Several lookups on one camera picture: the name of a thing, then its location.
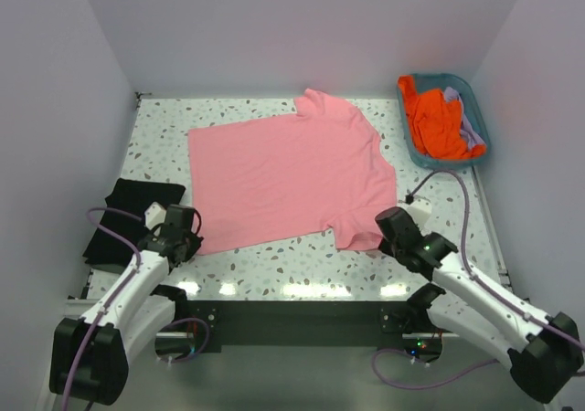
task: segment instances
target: purple cloth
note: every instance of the purple cloth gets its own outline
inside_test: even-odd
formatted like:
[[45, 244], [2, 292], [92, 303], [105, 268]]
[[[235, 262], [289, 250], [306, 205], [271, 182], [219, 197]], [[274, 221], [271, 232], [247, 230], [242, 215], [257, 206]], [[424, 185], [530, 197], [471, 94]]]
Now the purple cloth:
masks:
[[467, 148], [472, 149], [476, 144], [485, 144], [484, 139], [482, 139], [479, 134], [473, 130], [472, 124], [465, 115], [465, 109], [463, 106], [463, 101], [461, 100], [461, 96], [459, 95], [459, 91], [451, 87], [447, 87], [442, 96], [447, 102], [457, 99], [459, 103], [461, 103], [461, 113], [463, 116], [461, 118], [461, 129], [459, 130], [459, 135], [461, 135], [465, 142], [467, 142]]

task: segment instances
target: orange cloth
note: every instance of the orange cloth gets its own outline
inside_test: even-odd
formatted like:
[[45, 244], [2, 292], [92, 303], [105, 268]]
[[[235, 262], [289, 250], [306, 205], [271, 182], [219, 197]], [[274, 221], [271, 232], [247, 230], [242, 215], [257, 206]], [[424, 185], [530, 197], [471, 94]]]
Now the orange cloth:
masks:
[[443, 160], [463, 160], [485, 153], [484, 144], [467, 149], [459, 133], [462, 110], [457, 99], [445, 101], [441, 89], [418, 94], [412, 76], [401, 76], [399, 88], [412, 142], [420, 153]]

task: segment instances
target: speckled table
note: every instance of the speckled table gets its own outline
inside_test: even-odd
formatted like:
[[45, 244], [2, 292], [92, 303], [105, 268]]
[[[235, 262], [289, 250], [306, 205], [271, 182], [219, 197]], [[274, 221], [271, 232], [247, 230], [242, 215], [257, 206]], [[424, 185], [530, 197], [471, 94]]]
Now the speckled table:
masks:
[[[428, 172], [409, 158], [395, 100], [353, 102], [381, 135], [381, 152], [395, 167], [403, 197]], [[122, 169], [122, 177], [186, 186], [181, 204], [191, 204], [187, 131], [295, 111], [291, 99], [143, 100]], [[469, 188], [469, 257], [498, 278], [495, 250], [471, 170], [461, 175]], [[425, 230], [461, 241], [463, 195], [454, 179], [436, 175], [420, 191], [432, 204]], [[94, 271], [89, 299], [98, 299], [117, 279]], [[186, 290], [194, 300], [405, 300], [426, 283], [393, 258], [377, 252], [338, 251], [331, 230], [208, 256], [195, 256], [173, 270], [165, 284]]]

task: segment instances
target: folded fabric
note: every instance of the folded fabric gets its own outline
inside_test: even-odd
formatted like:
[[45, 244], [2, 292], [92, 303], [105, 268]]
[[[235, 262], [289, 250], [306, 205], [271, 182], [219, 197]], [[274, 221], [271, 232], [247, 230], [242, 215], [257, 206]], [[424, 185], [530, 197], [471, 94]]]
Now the folded fabric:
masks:
[[462, 117], [459, 135], [461, 135], [462, 138], [467, 143], [467, 149], [472, 149], [476, 144], [485, 144], [484, 139], [482, 139], [482, 137], [473, 130], [472, 124], [469, 122], [469, 119], [467, 119], [467, 115], [465, 114], [465, 108], [463, 105], [463, 100], [459, 95], [459, 91], [457, 91], [453, 87], [447, 87], [442, 95], [447, 102], [451, 102], [452, 100], [457, 99], [459, 101], [459, 104], [461, 105]]
[[485, 144], [469, 149], [461, 136], [463, 107], [458, 99], [447, 101], [440, 89], [417, 93], [414, 78], [399, 78], [399, 88], [415, 148], [444, 160], [464, 160], [483, 155]]
[[[125, 210], [144, 218], [144, 212], [153, 202], [163, 207], [179, 204], [185, 190], [185, 187], [180, 184], [151, 183], [120, 178], [105, 201], [108, 207]], [[134, 244], [148, 232], [144, 222], [113, 213], [104, 214], [101, 224]], [[132, 251], [119, 240], [96, 230], [83, 257], [86, 258], [85, 263], [92, 266], [122, 265], [125, 267], [132, 258]]]
[[191, 130], [200, 254], [331, 227], [340, 249], [375, 249], [375, 216], [396, 204], [380, 137], [346, 100], [307, 90], [297, 112]]

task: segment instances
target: gray floor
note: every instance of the gray floor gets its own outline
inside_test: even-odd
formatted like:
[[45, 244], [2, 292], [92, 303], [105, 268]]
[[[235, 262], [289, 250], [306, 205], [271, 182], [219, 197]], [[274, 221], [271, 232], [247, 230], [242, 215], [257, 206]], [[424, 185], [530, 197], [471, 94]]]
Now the gray floor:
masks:
[[[499, 365], [490, 365], [442, 388], [396, 390], [372, 373], [368, 348], [226, 347], [170, 369], [152, 347], [131, 367], [122, 396], [94, 410], [205, 411], [537, 411]], [[459, 338], [446, 339], [441, 359], [425, 369], [386, 355], [385, 375], [414, 385], [436, 382], [487, 358]], [[72, 401], [70, 411], [85, 404]]]

